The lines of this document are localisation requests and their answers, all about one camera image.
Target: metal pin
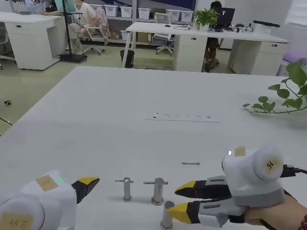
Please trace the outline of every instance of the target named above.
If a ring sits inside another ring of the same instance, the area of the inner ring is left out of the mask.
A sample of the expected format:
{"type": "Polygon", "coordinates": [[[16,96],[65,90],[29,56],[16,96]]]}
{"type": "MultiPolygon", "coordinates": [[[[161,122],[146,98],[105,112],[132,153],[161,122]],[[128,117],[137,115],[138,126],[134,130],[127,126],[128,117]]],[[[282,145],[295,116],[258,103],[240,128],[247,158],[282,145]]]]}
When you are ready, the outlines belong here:
{"type": "Polygon", "coordinates": [[[130,193],[130,183],[133,183],[134,181],[130,180],[129,177],[125,177],[124,180],[115,180],[116,182],[124,182],[124,197],[123,200],[125,202],[129,202],[132,199],[131,193],[130,193]]]}
{"type": "Polygon", "coordinates": [[[152,203],[154,205],[163,204],[163,185],[168,184],[167,181],[164,181],[162,178],[156,178],[154,182],[144,181],[144,184],[154,184],[152,203]]]}
{"type": "Polygon", "coordinates": [[[200,165],[199,162],[182,162],[181,164],[200,165]]]}
{"type": "Polygon", "coordinates": [[[164,204],[163,219],[160,223],[163,230],[171,230],[173,228],[173,218],[168,215],[167,210],[174,206],[175,204],[172,201],[166,201],[164,204]]]}

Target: window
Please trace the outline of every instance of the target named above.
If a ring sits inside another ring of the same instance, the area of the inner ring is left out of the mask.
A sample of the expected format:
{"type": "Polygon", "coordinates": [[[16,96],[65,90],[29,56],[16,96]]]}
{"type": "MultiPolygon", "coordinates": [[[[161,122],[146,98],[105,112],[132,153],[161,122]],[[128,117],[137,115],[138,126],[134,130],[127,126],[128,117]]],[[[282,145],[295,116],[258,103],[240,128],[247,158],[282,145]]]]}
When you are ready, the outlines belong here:
{"type": "Polygon", "coordinates": [[[307,28],[307,0],[293,0],[286,24],[307,28]]]}

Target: trash can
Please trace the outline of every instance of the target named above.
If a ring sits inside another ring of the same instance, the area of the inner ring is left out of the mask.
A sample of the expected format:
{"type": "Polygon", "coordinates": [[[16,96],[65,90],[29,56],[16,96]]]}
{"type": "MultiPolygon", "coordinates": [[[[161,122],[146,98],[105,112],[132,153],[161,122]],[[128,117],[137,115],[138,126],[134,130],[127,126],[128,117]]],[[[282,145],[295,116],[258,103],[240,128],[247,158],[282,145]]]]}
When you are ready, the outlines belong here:
{"type": "MultiPolygon", "coordinates": [[[[124,59],[124,53],[125,53],[125,50],[120,51],[121,63],[123,62],[123,59],[124,59]]],[[[132,68],[133,67],[133,60],[134,60],[134,51],[128,50],[125,68],[132,68]]]]}

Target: power strip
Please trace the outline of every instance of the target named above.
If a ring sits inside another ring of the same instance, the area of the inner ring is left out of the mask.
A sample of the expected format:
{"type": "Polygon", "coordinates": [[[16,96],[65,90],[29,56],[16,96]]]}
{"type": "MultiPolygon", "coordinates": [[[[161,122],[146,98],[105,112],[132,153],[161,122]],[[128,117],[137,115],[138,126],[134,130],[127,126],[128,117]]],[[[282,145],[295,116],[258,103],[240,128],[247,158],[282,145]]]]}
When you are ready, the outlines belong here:
{"type": "Polygon", "coordinates": [[[213,119],[209,115],[191,115],[191,114],[182,115],[182,114],[155,113],[154,115],[146,118],[145,120],[220,123],[220,121],[213,119]]]}

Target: desk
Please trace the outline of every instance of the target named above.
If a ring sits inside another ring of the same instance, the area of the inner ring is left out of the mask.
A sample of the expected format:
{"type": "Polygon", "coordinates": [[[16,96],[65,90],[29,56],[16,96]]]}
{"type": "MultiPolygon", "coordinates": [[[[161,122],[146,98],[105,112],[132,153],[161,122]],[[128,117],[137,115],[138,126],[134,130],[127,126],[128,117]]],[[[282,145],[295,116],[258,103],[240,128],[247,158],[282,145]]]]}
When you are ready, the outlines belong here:
{"type": "Polygon", "coordinates": [[[64,53],[66,31],[63,17],[0,12],[20,69],[44,70],[64,53]]]}
{"type": "MultiPolygon", "coordinates": [[[[228,66],[239,74],[276,75],[288,41],[265,34],[235,32],[202,32],[180,30],[178,25],[165,27],[165,24],[136,22],[126,30],[135,34],[161,33],[176,35],[174,43],[173,66],[177,71],[201,72],[208,37],[234,39],[228,66]]],[[[135,35],[132,48],[135,46],[135,35]]],[[[126,49],[129,48],[128,36],[126,49]]]]}
{"type": "MultiPolygon", "coordinates": [[[[75,230],[159,230],[163,207],[152,205],[153,186],[143,181],[162,177],[169,181],[164,199],[187,202],[174,190],[223,174],[221,161],[234,145],[270,144],[286,163],[306,169],[306,129],[292,126],[289,115],[242,110],[260,95],[278,102],[267,90],[277,82],[272,76],[79,66],[0,137],[0,194],[54,168],[69,182],[96,175],[101,180],[78,205],[75,230]],[[209,114],[220,123],[145,120],[155,112],[209,114]],[[126,176],[134,180],[128,203],[122,200],[123,184],[114,182],[126,176]]],[[[283,184],[307,205],[305,180],[299,175],[283,184]]],[[[177,221],[174,229],[214,230],[177,221]]],[[[259,227],[227,224],[225,229],[259,227]]]]}

